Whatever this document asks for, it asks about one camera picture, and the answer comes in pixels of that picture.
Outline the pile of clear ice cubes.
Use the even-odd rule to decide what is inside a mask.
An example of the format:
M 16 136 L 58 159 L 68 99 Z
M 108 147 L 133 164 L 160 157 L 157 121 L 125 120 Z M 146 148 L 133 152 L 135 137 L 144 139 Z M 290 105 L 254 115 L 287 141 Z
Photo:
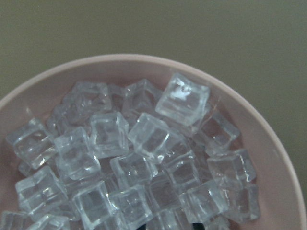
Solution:
M 260 217 L 256 172 L 211 89 L 79 81 L 6 136 L 24 179 L 3 230 L 227 230 Z

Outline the pink bowl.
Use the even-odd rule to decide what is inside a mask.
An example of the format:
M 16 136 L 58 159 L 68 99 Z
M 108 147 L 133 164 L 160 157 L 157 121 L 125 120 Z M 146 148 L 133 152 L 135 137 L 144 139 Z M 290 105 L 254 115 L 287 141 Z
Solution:
M 241 144 L 249 151 L 257 172 L 261 216 L 234 226 L 236 230 L 304 230 L 307 215 L 301 187 L 279 138 L 266 120 L 241 95 L 213 76 L 160 57 L 112 54 L 62 64 L 26 81 L 0 102 L 0 209 L 17 211 L 15 183 L 22 178 L 18 159 L 5 137 L 32 117 L 45 119 L 76 81 L 104 81 L 129 85 L 147 78 L 164 88 L 180 72 L 210 86 L 217 107 L 241 130 Z

